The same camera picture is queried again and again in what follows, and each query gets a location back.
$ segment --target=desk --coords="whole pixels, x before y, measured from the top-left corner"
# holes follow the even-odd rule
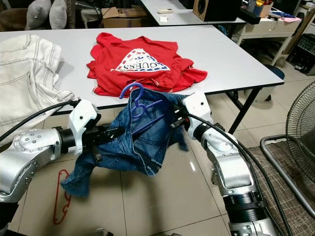
[[[243,26],[237,26],[235,33],[235,36],[237,37],[237,45],[240,45],[243,39],[247,38],[285,38],[282,46],[279,48],[271,62],[271,65],[274,65],[282,51],[287,47],[300,22],[301,21],[287,23],[283,20],[274,21],[267,18],[261,18],[257,25],[245,24]]]
[[[124,106],[127,103],[126,98],[120,100],[117,97],[98,96],[92,92],[96,80],[87,78],[89,70],[86,64],[93,59],[90,50],[101,32],[112,33],[123,40],[144,35],[154,40],[177,41],[178,54],[193,60],[194,67],[208,72],[208,77],[204,81],[177,92],[179,94],[197,91],[215,94],[253,89],[243,107],[238,104],[241,111],[229,131],[231,133],[235,131],[262,87],[284,83],[214,26],[29,31],[28,33],[37,34],[62,47],[58,71],[60,79],[56,83],[56,88],[71,90],[76,96],[91,101],[100,109]],[[0,41],[24,33],[26,32],[0,32]],[[62,111],[69,113],[70,108],[65,107]]]
[[[200,20],[192,9],[186,9],[178,0],[141,0],[146,9],[160,26],[186,26],[186,25],[213,25],[213,24],[239,24],[245,23],[240,18],[235,21],[204,22]],[[158,14],[159,9],[172,8],[174,13]],[[161,22],[160,16],[167,16],[167,22]]]

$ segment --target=speaker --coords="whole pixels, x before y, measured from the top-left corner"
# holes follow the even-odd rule
[[[242,0],[195,0],[193,12],[203,21],[235,21]]]

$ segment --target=fan grille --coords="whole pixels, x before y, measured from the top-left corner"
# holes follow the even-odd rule
[[[315,81],[293,102],[286,120],[286,134],[296,164],[315,182]]]

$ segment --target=white jacket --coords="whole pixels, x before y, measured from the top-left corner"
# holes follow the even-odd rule
[[[0,42],[0,135],[35,112],[74,98],[70,91],[58,91],[56,70],[61,47],[37,35],[22,35]],[[57,109],[23,125],[17,133],[33,128]]]

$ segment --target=triangle logo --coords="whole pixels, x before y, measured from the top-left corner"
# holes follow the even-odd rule
[[[163,63],[158,62],[142,48],[135,48],[124,57],[116,69],[111,69],[110,71],[113,70],[120,72],[155,72],[170,69]]]

